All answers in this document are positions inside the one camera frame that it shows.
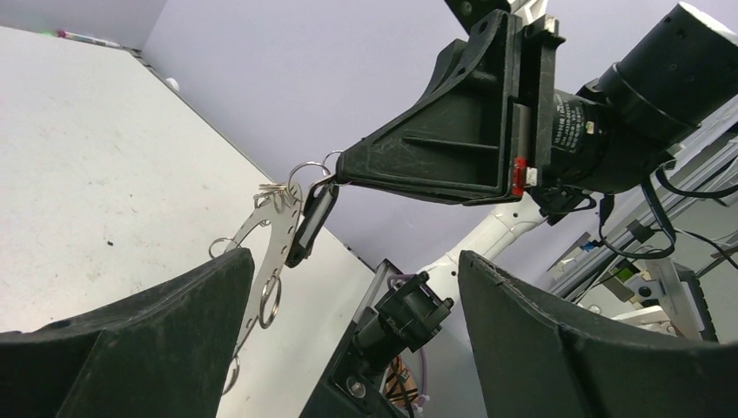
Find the key with black tag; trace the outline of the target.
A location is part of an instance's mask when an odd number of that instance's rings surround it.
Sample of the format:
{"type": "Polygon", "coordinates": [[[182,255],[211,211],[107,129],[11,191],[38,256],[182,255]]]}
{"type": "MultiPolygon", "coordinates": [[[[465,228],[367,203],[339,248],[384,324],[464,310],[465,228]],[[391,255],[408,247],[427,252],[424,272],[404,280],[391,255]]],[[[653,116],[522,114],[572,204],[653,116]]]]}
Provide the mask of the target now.
{"type": "Polygon", "coordinates": [[[315,239],[324,226],[339,196],[335,175],[311,185],[305,198],[303,220],[295,234],[285,265],[294,268],[312,253],[315,239]]]}

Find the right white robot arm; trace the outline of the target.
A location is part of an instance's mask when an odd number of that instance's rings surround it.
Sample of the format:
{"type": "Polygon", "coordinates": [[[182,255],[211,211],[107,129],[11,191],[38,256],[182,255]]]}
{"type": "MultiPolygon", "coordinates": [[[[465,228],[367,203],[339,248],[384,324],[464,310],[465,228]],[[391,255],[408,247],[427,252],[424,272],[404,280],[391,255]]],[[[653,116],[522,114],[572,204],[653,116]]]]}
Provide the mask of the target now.
{"type": "Polygon", "coordinates": [[[493,211],[426,269],[457,298],[460,255],[492,260],[521,235],[573,212],[612,212],[640,187],[656,198],[664,167],[737,93],[737,36],[681,2],[620,61],[568,93],[554,86],[564,39],[542,1],[451,1],[466,32],[437,56],[419,100],[341,153],[335,179],[411,199],[493,211]]]}

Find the metal keyring disc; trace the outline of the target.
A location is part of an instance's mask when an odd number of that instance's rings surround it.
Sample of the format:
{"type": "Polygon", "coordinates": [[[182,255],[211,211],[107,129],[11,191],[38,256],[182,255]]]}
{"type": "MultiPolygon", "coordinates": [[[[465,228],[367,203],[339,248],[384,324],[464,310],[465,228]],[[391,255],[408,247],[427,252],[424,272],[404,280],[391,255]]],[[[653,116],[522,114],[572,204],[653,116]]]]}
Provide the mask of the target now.
{"type": "Polygon", "coordinates": [[[242,226],[233,236],[217,238],[208,247],[208,255],[213,259],[213,247],[219,243],[226,243],[224,251],[227,253],[243,248],[247,237],[259,228],[267,228],[270,233],[264,257],[257,264],[258,271],[253,274],[244,318],[231,357],[230,377],[224,385],[222,396],[231,392],[238,381],[241,370],[239,353],[252,331],[257,327],[269,328],[278,314],[283,287],[280,274],[287,266],[291,251],[299,248],[302,239],[299,228],[305,223],[305,202],[315,195],[314,192],[302,192],[301,185],[294,180],[295,174],[302,168],[317,166],[323,173],[321,179],[328,181],[335,174],[328,166],[328,160],[341,153],[341,150],[334,150],[320,162],[300,163],[290,170],[285,181],[261,183],[253,195],[253,210],[242,226]]]}

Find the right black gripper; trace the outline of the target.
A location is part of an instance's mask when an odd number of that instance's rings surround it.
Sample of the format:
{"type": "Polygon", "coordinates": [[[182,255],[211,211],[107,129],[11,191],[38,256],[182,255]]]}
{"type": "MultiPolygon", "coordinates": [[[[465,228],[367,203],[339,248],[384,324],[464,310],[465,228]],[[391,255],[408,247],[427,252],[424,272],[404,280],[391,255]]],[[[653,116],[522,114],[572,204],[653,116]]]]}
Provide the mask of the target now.
{"type": "Polygon", "coordinates": [[[556,17],[526,24],[491,11],[467,40],[438,54],[410,109],[341,153],[335,179],[465,206],[518,201],[525,189],[547,185],[556,52],[565,41],[556,17]]]}

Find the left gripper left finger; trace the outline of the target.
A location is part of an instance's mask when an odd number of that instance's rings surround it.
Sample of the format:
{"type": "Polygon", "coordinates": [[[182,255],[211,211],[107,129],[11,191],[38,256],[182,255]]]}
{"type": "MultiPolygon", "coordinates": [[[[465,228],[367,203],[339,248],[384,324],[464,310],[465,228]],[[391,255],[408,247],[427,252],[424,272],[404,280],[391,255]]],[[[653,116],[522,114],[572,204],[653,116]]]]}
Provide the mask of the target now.
{"type": "Polygon", "coordinates": [[[107,306],[2,333],[2,416],[215,416],[254,270],[239,248],[107,306]]]}

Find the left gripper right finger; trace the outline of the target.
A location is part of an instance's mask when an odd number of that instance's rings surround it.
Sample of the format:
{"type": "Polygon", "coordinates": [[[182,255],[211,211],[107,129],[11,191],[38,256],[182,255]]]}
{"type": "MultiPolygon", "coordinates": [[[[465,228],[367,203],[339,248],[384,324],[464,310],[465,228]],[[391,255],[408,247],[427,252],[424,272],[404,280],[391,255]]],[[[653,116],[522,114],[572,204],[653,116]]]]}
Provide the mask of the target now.
{"type": "Polygon", "coordinates": [[[737,346],[591,313],[460,254],[460,300],[490,417],[734,417],[737,346]]]}

